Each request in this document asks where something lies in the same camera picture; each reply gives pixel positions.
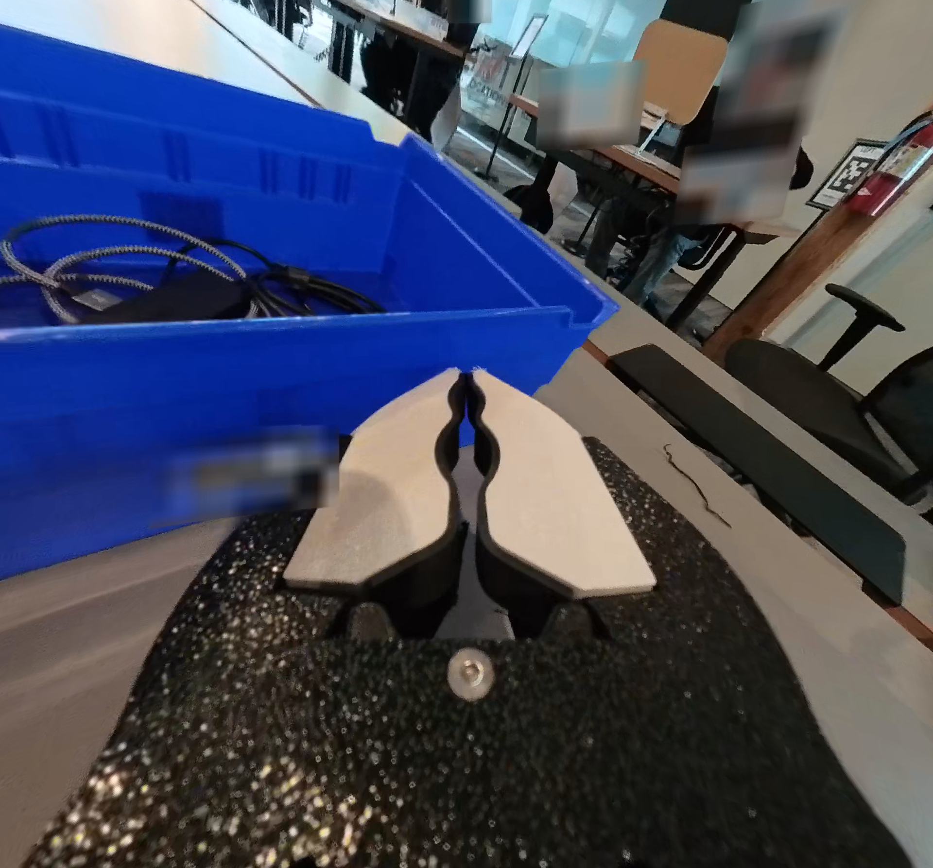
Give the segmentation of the black and white marker sign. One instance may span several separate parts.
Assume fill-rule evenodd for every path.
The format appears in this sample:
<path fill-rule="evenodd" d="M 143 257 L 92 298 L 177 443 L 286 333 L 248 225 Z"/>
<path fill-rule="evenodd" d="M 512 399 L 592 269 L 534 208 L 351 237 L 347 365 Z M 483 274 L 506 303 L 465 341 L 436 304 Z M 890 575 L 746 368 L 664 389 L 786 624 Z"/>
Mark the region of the black and white marker sign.
<path fill-rule="evenodd" d="M 812 192 L 806 206 L 829 211 L 850 195 L 887 147 L 884 140 L 856 139 L 823 182 Z"/>

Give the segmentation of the grey usb hub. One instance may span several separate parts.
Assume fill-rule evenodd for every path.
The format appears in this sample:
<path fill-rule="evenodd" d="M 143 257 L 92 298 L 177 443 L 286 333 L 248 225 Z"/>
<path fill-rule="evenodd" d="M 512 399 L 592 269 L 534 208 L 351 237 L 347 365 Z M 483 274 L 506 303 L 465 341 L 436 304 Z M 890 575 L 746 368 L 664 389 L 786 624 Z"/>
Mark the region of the grey usb hub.
<path fill-rule="evenodd" d="M 203 270 L 160 282 L 125 299 L 102 289 L 69 290 L 68 296 L 82 309 L 82 323 L 102 325 L 243 319 L 250 313 L 252 298 L 241 280 Z"/>

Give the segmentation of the black mesh office chair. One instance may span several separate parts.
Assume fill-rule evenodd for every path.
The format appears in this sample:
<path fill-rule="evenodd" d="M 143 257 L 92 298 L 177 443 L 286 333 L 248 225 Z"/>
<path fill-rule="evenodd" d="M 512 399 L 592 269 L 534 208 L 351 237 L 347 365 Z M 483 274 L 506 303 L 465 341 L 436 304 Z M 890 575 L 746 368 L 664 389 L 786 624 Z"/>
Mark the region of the black mesh office chair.
<path fill-rule="evenodd" d="M 826 286 L 855 318 L 819 363 L 762 339 L 743 338 L 725 356 L 728 374 L 876 485 L 909 505 L 931 495 L 932 349 L 898 364 L 866 395 L 830 369 L 876 328 L 905 327 L 868 298 Z"/>

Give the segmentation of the black thread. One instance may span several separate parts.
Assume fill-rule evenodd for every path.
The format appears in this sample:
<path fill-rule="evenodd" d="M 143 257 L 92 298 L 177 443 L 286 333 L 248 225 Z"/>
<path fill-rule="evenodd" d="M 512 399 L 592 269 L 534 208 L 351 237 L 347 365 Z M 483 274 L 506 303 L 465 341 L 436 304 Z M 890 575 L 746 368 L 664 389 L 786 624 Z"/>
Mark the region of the black thread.
<path fill-rule="evenodd" d="M 693 478 L 693 476 L 690 475 L 684 468 L 682 468 L 677 463 L 677 461 L 674 459 L 674 453 L 673 453 L 670 443 L 664 444 L 662 446 L 662 450 L 663 450 L 663 453 L 665 455 L 668 465 L 693 487 L 706 513 L 714 517 L 724 527 L 732 529 L 732 525 L 729 523 L 729 521 L 713 507 L 709 498 L 706 495 L 706 491 Z"/>

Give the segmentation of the long wooden office desk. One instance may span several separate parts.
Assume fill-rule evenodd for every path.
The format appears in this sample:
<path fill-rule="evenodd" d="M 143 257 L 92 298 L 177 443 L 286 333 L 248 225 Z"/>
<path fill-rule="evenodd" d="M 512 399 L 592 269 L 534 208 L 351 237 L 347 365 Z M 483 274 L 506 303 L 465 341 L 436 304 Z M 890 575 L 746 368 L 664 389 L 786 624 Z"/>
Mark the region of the long wooden office desk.
<path fill-rule="evenodd" d="M 447 40 L 446 22 L 404 0 L 308 0 L 314 9 L 330 16 L 345 30 L 367 38 L 376 33 L 404 37 L 430 54 L 440 58 L 467 62 L 478 51 L 470 46 L 461 48 Z"/>

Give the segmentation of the black sign stand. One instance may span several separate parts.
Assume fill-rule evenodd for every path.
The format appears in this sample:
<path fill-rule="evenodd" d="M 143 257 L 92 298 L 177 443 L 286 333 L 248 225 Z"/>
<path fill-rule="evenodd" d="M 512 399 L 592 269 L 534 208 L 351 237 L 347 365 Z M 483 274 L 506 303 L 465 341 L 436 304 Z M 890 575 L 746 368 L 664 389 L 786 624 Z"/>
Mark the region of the black sign stand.
<path fill-rule="evenodd" d="M 492 151 L 489 155 L 488 162 L 484 170 L 481 170 L 479 178 L 485 182 L 495 183 L 497 182 L 497 176 L 494 174 L 494 162 L 496 160 L 497 152 L 500 146 L 500 143 L 503 139 L 505 131 L 508 126 L 508 121 L 511 116 L 511 113 L 514 109 L 513 104 L 511 103 L 511 97 L 516 95 L 519 91 L 519 87 L 523 86 L 522 79 L 524 79 L 526 66 L 528 59 L 530 58 L 531 49 L 537 39 L 537 37 L 542 32 L 544 25 L 547 22 L 547 14 L 535 14 L 530 18 L 530 21 L 526 25 L 522 34 L 519 36 L 519 41 L 516 46 L 513 47 L 511 58 L 519 59 L 519 69 L 515 78 L 515 81 L 512 85 L 511 91 L 507 98 L 507 104 L 504 112 L 503 119 L 501 121 L 500 127 L 496 133 L 496 139 L 493 144 Z"/>

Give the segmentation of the blue plastic bin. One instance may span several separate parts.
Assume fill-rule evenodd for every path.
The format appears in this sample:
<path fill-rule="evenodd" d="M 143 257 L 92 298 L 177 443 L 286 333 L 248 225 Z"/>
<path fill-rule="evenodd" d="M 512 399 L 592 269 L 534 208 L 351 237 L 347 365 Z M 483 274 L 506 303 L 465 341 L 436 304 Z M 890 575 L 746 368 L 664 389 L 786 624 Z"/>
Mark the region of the blue plastic bin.
<path fill-rule="evenodd" d="M 2 235 L 73 215 L 229 238 L 387 312 L 65 325 L 3 286 L 3 579 L 179 527 L 173 455 L 348 433 L 450 366 L 534 393 L 618 309 L 417 137 L 4 26 Z"/>

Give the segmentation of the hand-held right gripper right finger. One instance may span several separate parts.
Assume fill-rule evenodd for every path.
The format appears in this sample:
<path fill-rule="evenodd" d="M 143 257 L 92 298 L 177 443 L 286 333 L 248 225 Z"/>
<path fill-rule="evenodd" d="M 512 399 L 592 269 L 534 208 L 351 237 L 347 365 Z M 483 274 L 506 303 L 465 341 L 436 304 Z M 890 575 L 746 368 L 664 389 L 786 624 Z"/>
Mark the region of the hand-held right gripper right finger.
<path fill-rule="evenodd" d="M 593 633 L 589 602 L 642 596 L 657 578 L 581 434 L 537 399 L 477 369 L 469 376 L 474 462 L 483 476 L 476 570 L 514 637 L 554 613 Z"/>

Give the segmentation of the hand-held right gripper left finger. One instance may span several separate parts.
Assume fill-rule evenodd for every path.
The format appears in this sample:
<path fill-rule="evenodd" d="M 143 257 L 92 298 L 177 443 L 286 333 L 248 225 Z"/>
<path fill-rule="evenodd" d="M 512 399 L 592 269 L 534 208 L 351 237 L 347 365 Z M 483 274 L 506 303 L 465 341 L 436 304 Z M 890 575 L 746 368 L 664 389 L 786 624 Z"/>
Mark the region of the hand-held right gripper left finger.
<path fill-rule="evenodd" d="M 467 537 L 452 477 L 466 389 L 464 374 L 445 370 L 358 426 L 336 498 L 311 516 L 285 585 L 376 603 L 394 627 L 439 627 L 456 602 Z"/>

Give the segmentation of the red fire extinguisher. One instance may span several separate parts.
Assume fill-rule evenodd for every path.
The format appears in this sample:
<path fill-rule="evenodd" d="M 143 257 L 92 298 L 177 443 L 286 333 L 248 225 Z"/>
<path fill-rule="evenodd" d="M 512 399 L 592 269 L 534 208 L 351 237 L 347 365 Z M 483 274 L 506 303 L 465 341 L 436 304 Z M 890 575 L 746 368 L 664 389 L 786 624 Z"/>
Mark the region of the red fire extinguisher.
<path fill-rule="evenodd" d="M 932 165 L 932 113 L 917 117 L 887 144 L 874 167 L 846 198 L 850 213 L 878 218 Z"/>

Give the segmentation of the wooden post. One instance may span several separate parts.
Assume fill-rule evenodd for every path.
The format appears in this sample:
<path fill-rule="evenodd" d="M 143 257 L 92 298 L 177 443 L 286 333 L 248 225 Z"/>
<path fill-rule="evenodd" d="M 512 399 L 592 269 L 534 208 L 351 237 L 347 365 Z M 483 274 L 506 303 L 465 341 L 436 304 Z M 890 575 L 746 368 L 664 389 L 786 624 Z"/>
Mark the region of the wooden post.
<path fill-rule="evenodd" d="M 723 365 L 737 341 L 769 335 L 854 251 L 875 223 L 857 210 L 857 201 L 857 193 L 851 193 L 807 229 L 706 340 L 702 352 L 707 359 Z"/>

